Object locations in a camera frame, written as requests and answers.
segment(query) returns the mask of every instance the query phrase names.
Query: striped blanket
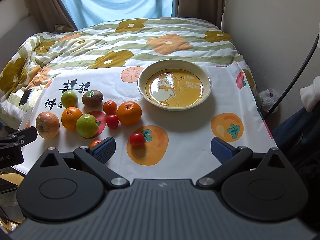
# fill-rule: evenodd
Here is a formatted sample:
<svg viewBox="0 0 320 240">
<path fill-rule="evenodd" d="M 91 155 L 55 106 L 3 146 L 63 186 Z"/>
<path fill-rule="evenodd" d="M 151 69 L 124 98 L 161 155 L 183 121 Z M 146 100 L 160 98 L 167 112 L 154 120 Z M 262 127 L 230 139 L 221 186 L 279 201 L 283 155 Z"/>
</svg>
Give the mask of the striped blanket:
<svg viewBox="0 0 320 240">
<path fill-rule="evenodd" d="M 213 24 L 191 18 L 131 19 L 101 23 L 75 32 L 39 33 L 28 38 L 0 75 L 0 120 L 17 129 L 42 90 L 60 73 L 119 66 L 146 67 L 162 59 L 182 59 L 199 66 L 249 67 L 231 36 Z M 26 104 L 23 93 L 32 89 Z"/>
</svg>

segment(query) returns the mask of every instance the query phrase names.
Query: black cable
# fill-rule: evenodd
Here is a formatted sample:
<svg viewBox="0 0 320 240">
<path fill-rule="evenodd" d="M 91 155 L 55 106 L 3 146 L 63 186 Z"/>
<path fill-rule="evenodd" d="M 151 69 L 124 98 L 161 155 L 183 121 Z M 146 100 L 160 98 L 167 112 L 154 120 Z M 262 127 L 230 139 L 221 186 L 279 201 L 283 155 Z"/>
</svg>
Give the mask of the black cable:
<svg viewBox="0 0 320 240">
<path fill-rule="evenodd" d="M 287 87 L 287 89 L 284 91 L 284 93 L 280 96 L 280 98 L 278 99 L 278 101 L 276 101 L 276 103 L 270 108 L 270 110 L 265 114 L 265 116 L 263 116 L 264 119 L 266 119 L 276 108 L 277 106 L 280 104 L 280 102 L 282 101 L 282 99 L 284 99 L 284 97 L 287 95 L 287 93 L 290 91 L 290 89 L 293 87 L 293 85 L 295 84 L 295 82 L 298 80 L 298 78 L 300 77 L 300 75 L 302 74 L 303 70 L 306 68 L 307 64 L 309 63 L 313 53 L 315 52 L 316 48 L 317 48 L 317 44 L 319 41 L 319 33 L 318 36 L 315 40 L 315 43 L 312 46 L 311 51 L 309 52 L 306 60 L 304 61 L 304 63 L 302 64 L 301 68 L 299 69 L 298 73 L 296 74 L 296 76 L 294 77 L 294 79 L 291 81 L 290 85 Z"/>
<path fill-rule="evenodd" d="M 0 216 L 0 218 L 1 218 L 1 219 L 4 219 L 4 220 L 8 220 L 9 222 L 14 223 L 14 224 L 17 224 L 17 225 L 21 225 L 21 223 L 18 223 L 18 222 L 16 222 L 16 221 L 13 221 L 13 220 L 8 219 L 8 218 L 4 218 L 4 217 L 1 217 L 1 216 Z"/>
</svg>

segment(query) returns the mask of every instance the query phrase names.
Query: white wall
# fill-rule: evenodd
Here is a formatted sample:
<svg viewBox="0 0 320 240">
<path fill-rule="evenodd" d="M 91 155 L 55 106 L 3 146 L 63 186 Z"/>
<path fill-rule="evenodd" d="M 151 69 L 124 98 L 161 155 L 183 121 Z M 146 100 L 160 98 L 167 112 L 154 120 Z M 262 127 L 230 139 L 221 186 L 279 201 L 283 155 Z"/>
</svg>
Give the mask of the white wall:
<svg viewBox="0 0 320 240">
<path fill-rule="evenodd" d="M 320 0 L 227 0 L 222 30 L 252 70 L 258 92 L 286 89 L 319 32 Z M 282 101 L 280 121 L 302 108 L 299 89 L 320 75 L 320 49 Z"/>
<path fill-rule="evenodd" d="M 0 37 L 28 16 L 24 0 L 0 1 Z"/>
</svg>

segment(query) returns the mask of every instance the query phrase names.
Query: green apple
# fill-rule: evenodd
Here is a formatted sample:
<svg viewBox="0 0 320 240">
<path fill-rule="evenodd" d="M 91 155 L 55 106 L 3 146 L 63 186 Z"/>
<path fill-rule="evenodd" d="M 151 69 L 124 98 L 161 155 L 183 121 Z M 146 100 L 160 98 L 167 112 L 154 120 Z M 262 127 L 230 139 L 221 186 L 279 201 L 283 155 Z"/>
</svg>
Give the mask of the green apple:
<svg viewBox="0 0 320 240">
<path fill-rule="evenodd" d="M 84 138 L 95 136 L 98 128 L 97 120 L 91 114 L 84 114 L 76 123 L 77 133 Z"/>
<path fill-rule="evenodd" d="M 75 92 L 67 90 L 61 96 L 61 103 L 65 108 L 76 106 L 78 104 L 78 96 Z"/>
</svg>

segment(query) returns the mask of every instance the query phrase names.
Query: bowl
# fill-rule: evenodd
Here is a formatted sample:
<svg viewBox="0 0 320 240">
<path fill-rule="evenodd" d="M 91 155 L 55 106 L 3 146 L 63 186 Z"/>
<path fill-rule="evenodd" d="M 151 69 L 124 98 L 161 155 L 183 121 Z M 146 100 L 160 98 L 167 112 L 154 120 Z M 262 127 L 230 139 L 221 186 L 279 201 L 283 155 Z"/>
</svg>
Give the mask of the bowl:
<svg viewBox="0 0 320 240">
<path fill-rule="evenodd" d="M 165 59 L 146 67 L 138 78 L 140 94 L 151 104 L 170 111 L 198 106 L 211 93 L 209 75 L 188 61 Z"/>
</svg>

